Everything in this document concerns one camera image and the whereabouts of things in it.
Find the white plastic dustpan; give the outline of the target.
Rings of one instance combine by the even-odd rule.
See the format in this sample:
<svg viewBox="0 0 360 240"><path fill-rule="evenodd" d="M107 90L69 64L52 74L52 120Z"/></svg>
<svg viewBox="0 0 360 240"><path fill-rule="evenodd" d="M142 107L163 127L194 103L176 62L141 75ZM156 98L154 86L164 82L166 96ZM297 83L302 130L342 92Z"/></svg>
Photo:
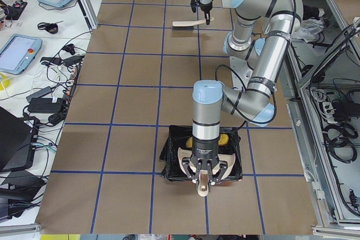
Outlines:
<svg viewBox="0 0 360 240"><path fill-rule="evenodd" d="M213 181L215 185L227 178L232 168L235 164L236 155L224 155L218 154L215 158L212 159L203 159L198 158L190 150L178 149L178 161L181 170L187 175L189 179L194 179L196 165L198 161L202 161L201 177L198 183L196 184L196 190L199 196L206 197L211 190L213 185L207 184L207 170L206 162L211 161L213 168Z"/></svg>

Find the yellow green sponge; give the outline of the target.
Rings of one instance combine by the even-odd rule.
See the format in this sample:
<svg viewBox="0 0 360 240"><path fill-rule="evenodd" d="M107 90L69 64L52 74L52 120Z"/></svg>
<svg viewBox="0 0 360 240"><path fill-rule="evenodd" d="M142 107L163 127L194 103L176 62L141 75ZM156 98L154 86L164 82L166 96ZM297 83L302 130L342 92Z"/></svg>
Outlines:
<svg viewBox="0 0 360 240"><path fill-rule="evenodd" d="M186 141L186 148L192 148L193 145L193 137L189 137L189 139Z"/></svg>

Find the white hand brush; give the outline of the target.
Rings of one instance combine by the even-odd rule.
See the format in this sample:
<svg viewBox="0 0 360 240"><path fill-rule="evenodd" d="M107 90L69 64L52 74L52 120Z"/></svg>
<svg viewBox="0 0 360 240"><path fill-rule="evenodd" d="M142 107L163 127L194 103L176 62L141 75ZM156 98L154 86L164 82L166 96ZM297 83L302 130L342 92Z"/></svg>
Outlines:
<svg viewBox="0 0 360 240"><path fill-rule="evenodd" d="M194 30L194 27L206 24L206 19L196 20L196 21L173 21L172 29L173 30Z"/></svg>

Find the pink bin with black bag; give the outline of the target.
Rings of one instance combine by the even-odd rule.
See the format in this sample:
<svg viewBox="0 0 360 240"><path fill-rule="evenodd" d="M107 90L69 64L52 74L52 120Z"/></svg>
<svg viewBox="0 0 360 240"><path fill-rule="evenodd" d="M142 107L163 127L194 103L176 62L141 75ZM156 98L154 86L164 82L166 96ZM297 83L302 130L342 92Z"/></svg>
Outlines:
<svg viewBox="0 0 360 240"><path fill-rule="evenodd" d="M236 182L242 180L242 165L240 155L240 136L236 128L220 127L220 134L228 135L229 141L226 145L218 148L219 154L235 155L235 164L231 169L229 176L225 182ZM171 125L169 127L169 135L161 151L159 159L166 162L165 168L161 172L161 176L171 182L184 182L191 179L182 171L178 161L178 149L186 148L187 140L192 136L191 126Z"/></svg>

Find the power strip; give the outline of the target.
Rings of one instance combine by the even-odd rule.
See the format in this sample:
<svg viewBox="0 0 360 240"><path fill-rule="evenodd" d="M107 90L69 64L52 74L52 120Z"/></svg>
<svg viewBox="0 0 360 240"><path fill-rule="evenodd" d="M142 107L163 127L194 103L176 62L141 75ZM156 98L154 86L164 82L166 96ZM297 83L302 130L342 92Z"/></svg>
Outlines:
<svg viewBox="0 0 360 240"><path fill-rule="evenodd" d="M81 64L71 66L70 78L65 83L65 90L63 91L63 99L70 104L75 89L77 87L78 76L81 71Z"/></svg>

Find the black power adapter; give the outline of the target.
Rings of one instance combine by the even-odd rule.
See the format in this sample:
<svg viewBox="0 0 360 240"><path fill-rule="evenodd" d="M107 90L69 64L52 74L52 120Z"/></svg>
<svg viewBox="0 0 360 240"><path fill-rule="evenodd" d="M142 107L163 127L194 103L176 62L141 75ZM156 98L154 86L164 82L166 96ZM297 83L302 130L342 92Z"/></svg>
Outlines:
<svg viewBox="0 0 360 240"><path fill-rule="evenodd" d="M31 113L51 114L62 111L66 101L62 98L32 98L28 111Z"/></svg>

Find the black laptop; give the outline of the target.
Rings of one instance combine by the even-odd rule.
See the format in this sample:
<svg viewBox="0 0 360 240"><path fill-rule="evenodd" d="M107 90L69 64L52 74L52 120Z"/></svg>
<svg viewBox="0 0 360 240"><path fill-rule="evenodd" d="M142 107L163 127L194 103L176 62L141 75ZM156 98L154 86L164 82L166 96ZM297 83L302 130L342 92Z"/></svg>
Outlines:
<svg viewBox="0 0 360 240"><path fill-rule="evenodd" d="M33 166L39 120L16 117L1 108L1 172L21 171Z"/></svg>

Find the blue teach pendant near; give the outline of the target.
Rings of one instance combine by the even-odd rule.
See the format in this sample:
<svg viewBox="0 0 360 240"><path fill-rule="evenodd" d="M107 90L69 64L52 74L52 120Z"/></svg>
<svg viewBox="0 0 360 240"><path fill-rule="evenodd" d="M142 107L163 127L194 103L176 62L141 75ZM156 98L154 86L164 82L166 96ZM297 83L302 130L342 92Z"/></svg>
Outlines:
<svg viewBox="0 0 360 240"><path fill-rule="evenodd" d="M34 60L41 46L40 38L13 34L1 48L1 72L21 74Z"/></svg>

